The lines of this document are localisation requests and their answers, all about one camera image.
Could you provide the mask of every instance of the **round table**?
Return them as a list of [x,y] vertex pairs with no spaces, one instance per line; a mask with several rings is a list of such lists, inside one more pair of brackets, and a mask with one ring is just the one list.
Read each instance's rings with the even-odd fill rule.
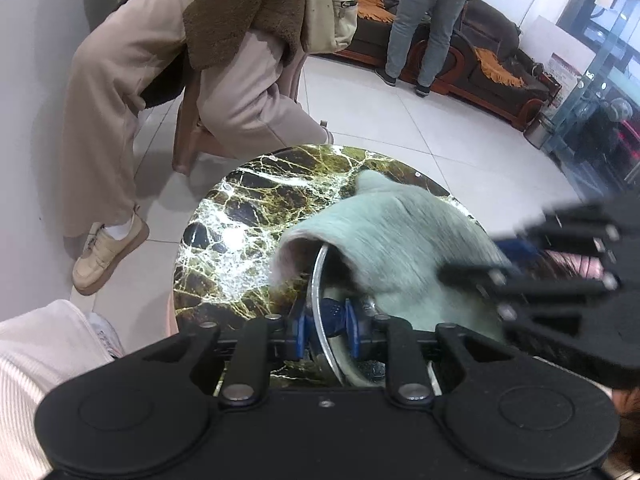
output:
[[442,186],[386,155],[347,146],[305,145],[260,156],[217,184],[184,231],[174,270],[180,330],[206,321],[237,329],[252,317],[286,314],[302,283],[278,293],[269,289],[270,259],[280,235],[351,196],[362,170],[423,187],[475,221]]

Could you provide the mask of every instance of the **white sock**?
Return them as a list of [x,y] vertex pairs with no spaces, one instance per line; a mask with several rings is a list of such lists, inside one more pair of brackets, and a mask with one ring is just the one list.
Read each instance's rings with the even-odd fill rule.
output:
[[131,231],[132,225],[133,225],[133,216],[131,216],[129,221],[126,222],[125,224],[105,226],[104,230],[107,231],[107,234],[114,240],[123,240],[124,238],[127,237],[129,232]]

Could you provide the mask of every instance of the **orange blanket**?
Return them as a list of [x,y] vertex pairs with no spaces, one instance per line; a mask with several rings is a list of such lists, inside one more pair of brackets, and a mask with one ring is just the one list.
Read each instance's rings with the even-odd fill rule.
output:
[[515,86],[516,88],[522,88],[524,86],[522,78],[514,76],[505,69],[491,50],[476,48],[476,56],[482,67],[482,73],[494,83]]
[[394,15],[385,9],[383,0],[357,0],[358,17],[382,23],[393,23]]

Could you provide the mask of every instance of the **beige bag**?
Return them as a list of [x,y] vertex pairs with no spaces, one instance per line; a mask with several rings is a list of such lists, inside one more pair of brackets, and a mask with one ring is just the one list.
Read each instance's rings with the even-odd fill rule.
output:
[[356,0],[306,0],[302,47],[307,54],[332,54],[351,44],[356,32]]

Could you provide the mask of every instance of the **white corduroy fabric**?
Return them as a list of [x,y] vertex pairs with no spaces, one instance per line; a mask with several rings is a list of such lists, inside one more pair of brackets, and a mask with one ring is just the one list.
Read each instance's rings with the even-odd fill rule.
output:
[[0,323],[0,480],[49,473],[33,429],[40,401],[112,360],[84,314],[65,300]]

